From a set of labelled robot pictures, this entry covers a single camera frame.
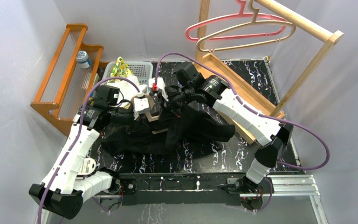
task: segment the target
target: beige hanger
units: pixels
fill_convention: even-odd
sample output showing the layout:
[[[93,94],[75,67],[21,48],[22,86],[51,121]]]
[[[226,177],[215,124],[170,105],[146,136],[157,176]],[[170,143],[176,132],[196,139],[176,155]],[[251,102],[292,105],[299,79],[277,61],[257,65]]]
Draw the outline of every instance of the beige hanger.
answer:
[[[254,46],[264,45],[264,44],[268,44],[268,43],[275,43],[275,42],[283,41],[283,40],[288,39],[289,37],[291,37],[294,34],[294,32],[296,30],[296,26],[294,24],[290,23],[290,22],[279,21],[279,20],[259,20],[259,21],[256,21],[256,18],[257,18],[257,15],[258,15],[260,9],[253,7],[253,1],[254,0],[249,0],[249,3],[248,3],[249,10],[253,12],[253,18],[252,18],[251,22],[246,22],[246,23],[242,23],[242,24],[239,24],[239,25],[235,25],[235,26],[220,30],[218,32],[215,32],[213,34],[210,34],[208,36],[205,36],[204,38],[201,38],[197,42],[197,44],[195,45],[196,49],[199,52],[207,53],[207,52],[216,52],[216,51],[223,51],[223,50],[233,50],[233,49],[240,49],[240,48],[248,48],[248,47],[254,47]],[[217,35],[220,35],[220,34],[223,34],[223,33],[226,33],[228,31],[235,30],[235,29],[238,29],[238,28],[242,28],[242,27],[246,27],[246,26],[257,26],[257,25],[286,26],[286,27],[291,27],[291,31],[287,36],[282,37],[282,38],[278,38],[278,39],[275,39],[275,40],[262,41],[262,42],[257,42],[257,43],[250,43],[250,44],[244,44],[244,45],[238,45],[238,46],[232,46],[232,47],[225,47],[225,48],[216,48],[216,49],[202,49],[201,48],[201,45],[202,45],[203,42],[205,42],[205,41],[207,41],[209,39],[212,39]]]

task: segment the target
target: yellow cloth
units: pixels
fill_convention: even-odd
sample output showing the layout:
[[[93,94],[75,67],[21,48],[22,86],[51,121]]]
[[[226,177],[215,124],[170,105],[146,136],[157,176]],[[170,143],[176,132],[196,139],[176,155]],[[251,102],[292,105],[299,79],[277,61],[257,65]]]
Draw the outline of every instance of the yellow cloth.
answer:
[[[125,63],[122,57],[118,57],[113,66],[112,72],[110,77],[124,77],[127,78],[128,76],[132,76],[132,71],[128,69],[128,65]],[[120,82],[121,80],[114,79],[110,80],[109,82]]]

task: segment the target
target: white basket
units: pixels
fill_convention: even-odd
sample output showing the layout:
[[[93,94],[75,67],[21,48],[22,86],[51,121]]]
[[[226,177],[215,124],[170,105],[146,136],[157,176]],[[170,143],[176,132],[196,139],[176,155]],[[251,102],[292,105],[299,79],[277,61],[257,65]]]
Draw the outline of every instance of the white basket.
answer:
[[[107,78],[110,76],[113,67],[115,66],[116,61],[110,62],[103,73],[102,78]],[[133,75],[138,77],[140,85],[147,85],[149,78],[153,76],[153,65],[150,62],[128,62],[125,61],[128,65],[128,68],[132,71]]]

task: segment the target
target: black garment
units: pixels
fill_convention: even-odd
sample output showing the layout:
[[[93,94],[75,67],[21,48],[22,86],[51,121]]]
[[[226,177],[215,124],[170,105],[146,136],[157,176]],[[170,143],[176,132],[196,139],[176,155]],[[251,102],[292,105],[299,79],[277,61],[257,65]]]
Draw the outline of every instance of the black garment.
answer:
[[[126,127],[121,127],[106,139],[102,139],[102,148],[111,155],[124,150],[144,154],[170,154],[175,152],[177,144],[184,139],[189,142],[227,142],[235,134],[234,125],[222,125],[208,113],[187,105],[182,107],[180,118],[165,122],[168,131],[153,134],[152,127],[161,124],[151,124],[143,117],[133,124],[134,128],[130,134],[127,133]]]

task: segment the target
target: gray wall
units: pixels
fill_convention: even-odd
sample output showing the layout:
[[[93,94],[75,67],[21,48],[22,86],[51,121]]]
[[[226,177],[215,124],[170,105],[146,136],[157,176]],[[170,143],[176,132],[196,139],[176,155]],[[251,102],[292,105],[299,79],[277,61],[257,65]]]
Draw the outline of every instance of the gray wall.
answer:
[[[0,223],[29,224],[28,195],[51,169],[64,136],[29,105],[65,22],[52,0],[0,1]]]
[[[300,0],[277,0],[295,9]],[[89,27],[85,42],[104,46],[102,59],[115,61],[118,56],[125,60],[158,60],[167,52],[178,51],[194,57],[195,42],[185,37],[187,27],[198,22],[199,0],[100,0],[92,4],[89,0],[54,0],[67,23],[85,23]],[[209,18],[239,12],[235,0],[213,0],[210,3]],[[261,7],[261,13],[271,13]],[[208,25],[207,34],[245,23],[250,18],[241,18]],[[278,26],[259,26],[238,29],[227,35],[265,33],[278,30]],[[206,48],[234,46],[245,43],[269,40],[263,37],[251,40],[207,42]],[[247,50],[216,52],[221,59],[258,58],[270,56],[276,44],[260,46]],[[179,56],[169,56],[170,60],[183,60]]]
[[[327,166],[312,172],[329,223],[358,223],[358,1],[303,0],[296,11],[345,33],[284,109],[290,120],[311,127],[331,148]],[[301,30],[278,45],[271,60],[281,97],[321,46]],[[304,166],[323,161],[316,139],[296,130],[294,140]]]

